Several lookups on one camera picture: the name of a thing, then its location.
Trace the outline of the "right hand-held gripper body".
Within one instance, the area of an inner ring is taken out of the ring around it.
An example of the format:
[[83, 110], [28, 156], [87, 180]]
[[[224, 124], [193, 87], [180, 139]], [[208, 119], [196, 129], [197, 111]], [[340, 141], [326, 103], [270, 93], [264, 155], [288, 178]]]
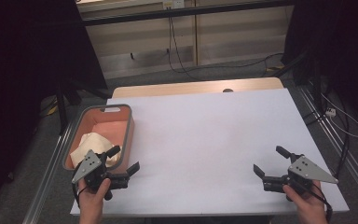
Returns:
[[282, 186], [289, 185], [297, 194], [302, 195], [311, 192], [314, 180], [331, 184], [338, 183], [335, 177], [303, 154], [286, 154], [284, 157], [291, 161], [291, 165], [287, 169], [288, 174], [278, 177], [262, 173], [264, 191], [283, 193]]

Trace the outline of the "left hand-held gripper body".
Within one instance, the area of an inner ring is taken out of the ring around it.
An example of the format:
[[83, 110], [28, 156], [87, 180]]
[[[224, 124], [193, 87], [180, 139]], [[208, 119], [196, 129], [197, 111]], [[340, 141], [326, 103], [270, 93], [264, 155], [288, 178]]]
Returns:
[[75, 168], [72, 176], [72, 189], [77, 201], [79, 200], [79, 193], [82, 192], [82, 189], [78, 186], [78, 182], [81, 179], [86, 181], [87, 186], [92, 191], [97, 191], [103, 180], [108, 178], [111, 184], [109, 190], [104, 195], [107, 201], [113, 197], [111, 189], [126, 189], [128, 187], [130, 176], [126, 171], [123, 174], [110, 173], [106, 166], [107, 159], [106, 152], [97, 154], [90, 149], [83, 161]]

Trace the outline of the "cream cloth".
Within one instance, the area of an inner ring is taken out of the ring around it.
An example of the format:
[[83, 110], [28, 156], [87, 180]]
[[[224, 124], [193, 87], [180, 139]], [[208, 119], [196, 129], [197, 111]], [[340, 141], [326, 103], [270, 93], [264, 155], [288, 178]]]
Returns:
[[83, 161], [87, 152], [91, 149], [94, 153], [102, 154], [107, 152], [114, 145], [104, 136], [98, 133], [85, 133], [80, 140], [71, 145], [69, 158], [74, 167]]

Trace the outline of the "pink storage basket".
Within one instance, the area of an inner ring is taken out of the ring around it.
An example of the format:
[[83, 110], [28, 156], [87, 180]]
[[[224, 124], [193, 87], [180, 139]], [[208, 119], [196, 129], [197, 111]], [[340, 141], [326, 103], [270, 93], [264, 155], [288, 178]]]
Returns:
[[134, 120], [128, 105], [97, 105], [86, 108], [68, 128], [63, 168], [67, 171], [75, 169], [70, 154], [79, 146], [82, 135], [98, 133], [121, 148], [120, 157], [113, 166], [108, 167], [108, 171], [113, 174], [124, 173], [130, 167], [133, 131]]

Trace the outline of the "person's right hand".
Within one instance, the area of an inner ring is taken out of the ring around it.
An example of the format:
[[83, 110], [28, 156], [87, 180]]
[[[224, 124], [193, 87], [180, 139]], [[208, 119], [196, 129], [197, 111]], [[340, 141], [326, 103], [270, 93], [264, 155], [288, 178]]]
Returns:
[[295, 203], [298, 217], [325, 217], [324, 203], [313, 195], [300, 196], [288, 185], [283, 185], [282, 189]]

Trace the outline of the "person's left hand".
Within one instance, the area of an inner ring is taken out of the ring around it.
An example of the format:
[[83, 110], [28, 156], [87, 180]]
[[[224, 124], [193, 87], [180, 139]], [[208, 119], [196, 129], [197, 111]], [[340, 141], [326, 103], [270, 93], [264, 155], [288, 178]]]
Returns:
[[106, 178], [96, 192], [92, 191], [84, 179], [78, 182], [82, 189], [79, 193], [79, 207], [82, 217], [100, 217], [103, 212], [103, 198], [109, 190], [111, 181]]

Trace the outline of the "black stand leg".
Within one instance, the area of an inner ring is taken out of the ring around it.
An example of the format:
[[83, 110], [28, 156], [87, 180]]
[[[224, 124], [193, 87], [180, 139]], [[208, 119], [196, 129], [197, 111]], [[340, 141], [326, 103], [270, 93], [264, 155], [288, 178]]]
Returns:
[[289, 64], [276, 72], [274, 77], [281, 77], [291, 71], [294, 81], [297, 85], [306, 85], [310, 83], [312, 86], [312, 96], [315, 107], [323, 110], [322, 103], [322, 87], [321, 87], [321, 71], [318, 58], [310, 51], [300, 53]]
[[64, 133], [69, 123], [64, 99], [67, 99], [71, 105], [79, 105], [81, 103], [81, 97], [77, 92], [78, 90], [86, 91], [104, 100], [111, 97], [106, 91], [92, 88], [91, 86], [72, 78], [59, 80], [56, 85], [56, 98], [61, 123], [60, 134]]

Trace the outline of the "white table mat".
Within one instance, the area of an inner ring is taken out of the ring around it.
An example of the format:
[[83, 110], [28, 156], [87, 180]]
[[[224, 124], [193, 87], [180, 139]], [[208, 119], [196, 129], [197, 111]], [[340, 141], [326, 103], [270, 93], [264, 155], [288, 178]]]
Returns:
[[135, 123], [129, 162], [140, 170], [105, 203], [107, 217], [293, 214], [295, 205], [264, 191], [253, 167], [285, 175], [290, 161], [278, 146], [327, 167], [286, 89], [123, 102]]

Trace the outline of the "wooden table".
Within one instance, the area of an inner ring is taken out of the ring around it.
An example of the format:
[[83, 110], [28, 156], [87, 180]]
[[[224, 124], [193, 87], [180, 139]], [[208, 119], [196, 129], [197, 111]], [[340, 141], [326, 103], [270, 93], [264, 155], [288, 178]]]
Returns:
[[215, 93], [223, 92], [223, 89], [232, 89], [234, 92], [237, 92], [279, 90], [282, 88], [282, 82], [276, 77], [259, 77], [119, 87], [113, 91], [112, 97], [116, 99], [177, 94]]

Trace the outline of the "black curtain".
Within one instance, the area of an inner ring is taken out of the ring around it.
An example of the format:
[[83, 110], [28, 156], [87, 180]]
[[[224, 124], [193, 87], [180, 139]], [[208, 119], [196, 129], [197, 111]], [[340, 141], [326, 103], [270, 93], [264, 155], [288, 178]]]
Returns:
[[0, 188], [31, 140], [41, 101], [103, 89], [78, 0], [0, 0]]
[[296, 0], [282, 62], [310, 51], [329, 79], [358, 112], [358, 0]]

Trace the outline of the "black horizontal bar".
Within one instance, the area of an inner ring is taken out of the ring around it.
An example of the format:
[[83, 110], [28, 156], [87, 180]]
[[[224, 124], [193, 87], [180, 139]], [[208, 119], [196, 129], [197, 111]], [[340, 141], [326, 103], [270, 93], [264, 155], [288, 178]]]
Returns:
[[223, 13], [240, 10], [263, 9], [271, 7], [293, 6], [296, 0], [258, 0], [247, 3], [223, 4], [206, 7], [188, 7], [180, 9], [166, 9], [153, 12], [143, 12], [128, 15], [104, 16], [85, 19], [81, 22], [83, 26], [96, 26], [130, 21], [148, 21], [165, 18], [175, 18], [184, 16], [204, 15], [213, 13]]

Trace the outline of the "aluminium floor rail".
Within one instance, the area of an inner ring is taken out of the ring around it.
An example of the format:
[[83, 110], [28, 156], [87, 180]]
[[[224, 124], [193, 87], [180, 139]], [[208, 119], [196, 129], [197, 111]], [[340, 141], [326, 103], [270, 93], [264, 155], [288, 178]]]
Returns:
[[61, 129], [56, 146], [53, 150], [52, 156], [48, 162], [43, 178], [37, 188], [36, 194], [32, 199], [27, 213], [22, 221], [22, 224], [37, 224], [37, 221], [42, 213], [43, 206], [48, 197], [50, 188], [53, 183], [54, 176], [57, 172], [59, 165], [62, 163], [64, 152], [64, 145], [70, 136], [70, 127], [67, 126]]
[[[323, 110], [313, 102], [310, 86], [294, 88], [296, 106], [348, 204], [358, 202], [358, 116], [334, 92], [321, 94]], [[325, 115], [327, 107], [336, 115]]]

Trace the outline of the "white wall outlet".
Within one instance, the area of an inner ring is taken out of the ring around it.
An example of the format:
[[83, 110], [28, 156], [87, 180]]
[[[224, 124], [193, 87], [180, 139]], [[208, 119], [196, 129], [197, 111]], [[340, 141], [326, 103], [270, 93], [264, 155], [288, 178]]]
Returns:
[[184, 8], [185, 0], [163, 0], [162, 5], [164, 9]]

